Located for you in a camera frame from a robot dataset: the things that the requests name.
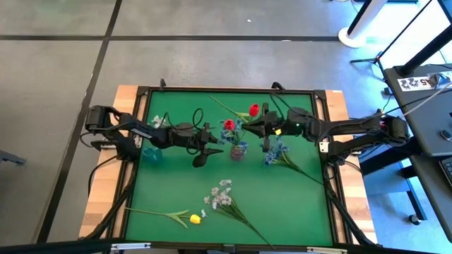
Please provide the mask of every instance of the yellow tulip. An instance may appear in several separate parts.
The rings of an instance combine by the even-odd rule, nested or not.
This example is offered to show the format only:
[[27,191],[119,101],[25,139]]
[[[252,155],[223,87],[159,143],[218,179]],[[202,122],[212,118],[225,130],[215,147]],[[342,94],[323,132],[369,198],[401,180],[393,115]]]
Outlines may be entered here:
[[190,222],[193,223],[193,224],[200,224],[201,223],[201,218],[198,215],[193,214],[193,215],[190,216]]

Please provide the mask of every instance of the floor tile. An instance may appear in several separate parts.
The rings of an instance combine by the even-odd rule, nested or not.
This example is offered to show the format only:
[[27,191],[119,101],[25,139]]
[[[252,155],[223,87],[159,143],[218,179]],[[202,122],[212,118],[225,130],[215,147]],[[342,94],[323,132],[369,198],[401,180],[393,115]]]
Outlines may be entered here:
[[3,0],[0,34],[104,35],[115,0]]
[[90,80],[99,42],[0,42],[0,245],[29,243]]
[[336,1],[128,0],[114,34],[335,36],[354,17]]

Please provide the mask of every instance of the red tulip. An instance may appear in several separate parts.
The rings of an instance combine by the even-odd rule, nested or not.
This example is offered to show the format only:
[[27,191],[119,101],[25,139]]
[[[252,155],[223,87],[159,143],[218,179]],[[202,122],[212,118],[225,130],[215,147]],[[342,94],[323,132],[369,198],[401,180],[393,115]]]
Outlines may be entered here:
[[232,119],[228,119],[225,121],[225,130],[229,130],[229,131],[234,130],[234,121]]
[[255,117],[259,114],[259,105],[258,104],[252,104],[251,107],[249,107],[249,115],[251,117]]

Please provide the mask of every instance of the small vase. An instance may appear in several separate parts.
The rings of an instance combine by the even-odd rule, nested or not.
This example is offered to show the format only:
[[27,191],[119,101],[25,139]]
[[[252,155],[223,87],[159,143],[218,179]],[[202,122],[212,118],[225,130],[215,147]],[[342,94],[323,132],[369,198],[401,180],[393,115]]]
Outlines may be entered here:
[[231,146],[231,159],[234,161],[243,160],[245,157],[245,151],[239,145]]

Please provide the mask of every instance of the green stem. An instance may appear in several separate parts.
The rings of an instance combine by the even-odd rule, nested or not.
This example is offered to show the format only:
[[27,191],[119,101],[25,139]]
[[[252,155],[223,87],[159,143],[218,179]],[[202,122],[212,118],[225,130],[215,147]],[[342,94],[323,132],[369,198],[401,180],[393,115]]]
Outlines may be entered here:
[[221,105],[222,107],[224,107],[226,110],[228,110],[229,112],[233,113],[234,115],[237,115],[237,113],[235,111],[233,111],[232,109],[226,107],[226,105],[224,105],[223,103],[221,103],[219,100],[217,100],[216,98],[209,96],[211,99],[213,99],[214,101],[216,101],[219,105]]
[[265,237],[263,237],[263,236],[261,235],[261,233],[259,233],[259,231],[257,231],[257,229],[254,228],[253,225],[251,225],[251,223],[248,222],[248,220],[246,221],[245,225],[247,225],[252,231],[254,231],[254,233],[256,233],[259,237],[261,237],[262,240],[264,240],[264,241],[265,241],[265,242],[266,242],[273,250],[275,250],[275,247],[274,247],[273,245],[271,245],[271,243],[269,243],[269,242],[267,241],[267,239],[266,239]]
[[315,181],[316,183],[318,183],[318,184],[323,186],[322,182],[317,181],[315,178],[313,178],[312,176],[306,174],[306,172],[304,172],[302,169],[300,169],[289,157],[286,156],[285,152],[282,153],[282,157],[287,162],[287,165],[288,165],[289,168],[294,169],[295,171],[297,171],[297,172],[299,172],[301,174],[304,174],[305,176],[307,176],[312,181]]
[[126,210],[131,210],[131,211],[135,211],[135,212],[144,212],[144,213],[148,213],[148,214],[156,214],[156,215],[167,216],[166,214],[160,213],[160,212],[150,212],[150,211],[138,210],[138,209],[133,209],[133,208],[128,208],[128,207],[125,207],[124,209],[126,209]]

